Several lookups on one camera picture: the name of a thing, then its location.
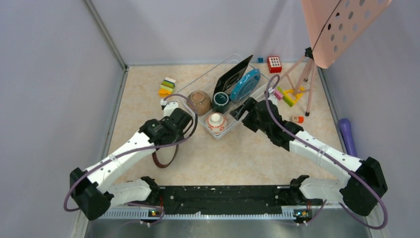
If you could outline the brown speckled bowl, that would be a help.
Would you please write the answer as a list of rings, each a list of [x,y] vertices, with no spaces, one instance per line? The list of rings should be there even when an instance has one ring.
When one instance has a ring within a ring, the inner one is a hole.
[[[193,109],[193,106],[196,108],[198,116],[205,115],[211,110],[211,99],[210,96],[201,90],[196,90],[188,95],[190,102],[187,102],[187,105]]]

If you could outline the red rimmed round plate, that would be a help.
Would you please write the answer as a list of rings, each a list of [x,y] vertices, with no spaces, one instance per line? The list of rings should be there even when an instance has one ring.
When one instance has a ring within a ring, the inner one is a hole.
[[[154,164],[160,168],[167,168],[176,158],[179,151],[179,145],[160,148],[152,153]]]

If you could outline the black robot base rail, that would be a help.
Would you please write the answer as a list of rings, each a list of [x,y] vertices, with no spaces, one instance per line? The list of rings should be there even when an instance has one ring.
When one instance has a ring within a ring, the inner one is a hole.
[[[321,205],[285,185],[165,186],[152,190],[145,200],[166,215],[263,215],[281,214],[286,206]]]

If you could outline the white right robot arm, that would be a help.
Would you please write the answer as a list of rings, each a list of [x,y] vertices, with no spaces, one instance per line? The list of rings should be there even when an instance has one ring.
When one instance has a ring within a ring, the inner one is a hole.
[[[251,131],[263,132],[274,145],[309,159],[335,176],[333,180],[300,176],[290,191],[294,203],[331,200],[361,216],[368,216],[379,205],[387,213],[382,197],[388,186],[378,160],[363,160],[328,146],[300,125],[283,120],[272,100],[250,97],[230,114]]]

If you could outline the white printed plate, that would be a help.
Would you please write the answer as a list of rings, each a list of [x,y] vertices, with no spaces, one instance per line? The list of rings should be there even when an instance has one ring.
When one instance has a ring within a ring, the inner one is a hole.
[[[260,88],[258,88],[255,92],[253,92],[250,97],[255,99],[256,101],[260,101],[262,99],[264,99],[265,97],[265,90],[266,90],[266,86],[263,85]]]

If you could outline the orange patterned bowl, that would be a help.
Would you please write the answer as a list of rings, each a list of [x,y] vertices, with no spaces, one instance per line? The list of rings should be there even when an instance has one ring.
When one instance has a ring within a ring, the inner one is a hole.
[[[227,118],[221,113],[212,113],[207,117],[206,125],[213,134],[222,133],[227,127]]]

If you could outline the dark green mug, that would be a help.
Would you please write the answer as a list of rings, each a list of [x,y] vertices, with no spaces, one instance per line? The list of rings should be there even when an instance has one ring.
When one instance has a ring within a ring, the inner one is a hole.
[[[225,114],[229,109],[229,103],[231,102],[230,94],[226,92],[216,92],[213,95],[211,108],[215,113]]]

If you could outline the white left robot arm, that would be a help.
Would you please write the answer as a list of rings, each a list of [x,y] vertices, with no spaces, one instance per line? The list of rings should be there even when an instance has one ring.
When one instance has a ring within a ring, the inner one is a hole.
[[[178,103],[161,101],[163,118],[147,120],[121,147],[96,164],[82,170],[75,168],[69,175],[70,189],[64,200],[64,209],[70,198],[85,217],[92,221],[101,217],[110,207],[132,201],[153,205],[159,192],[153,181],[141,178],[132,182],[114,184],[129,168],[161,148],[176,147],[185,142],[189,125],[195,129],[196,113],[189,114]]]

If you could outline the square floral plate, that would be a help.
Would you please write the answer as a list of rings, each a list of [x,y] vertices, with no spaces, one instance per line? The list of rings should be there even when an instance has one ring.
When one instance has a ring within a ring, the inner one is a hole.
[[[236,84],[243,77],[253,56],[254,55],[248,56],[246,59],[236,64],[224,75],[222,75],[216,83],[213,94],[216,94],[218,92],[226,92],[231,86]]]

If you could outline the blue polka dot plate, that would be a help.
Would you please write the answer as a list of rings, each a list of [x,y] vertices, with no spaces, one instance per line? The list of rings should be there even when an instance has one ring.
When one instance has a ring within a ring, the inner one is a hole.
[[[259,83],[260,78],[261,72],[258,68],[247,72],[233,88],[230,101],[238,102],[249,95]]]

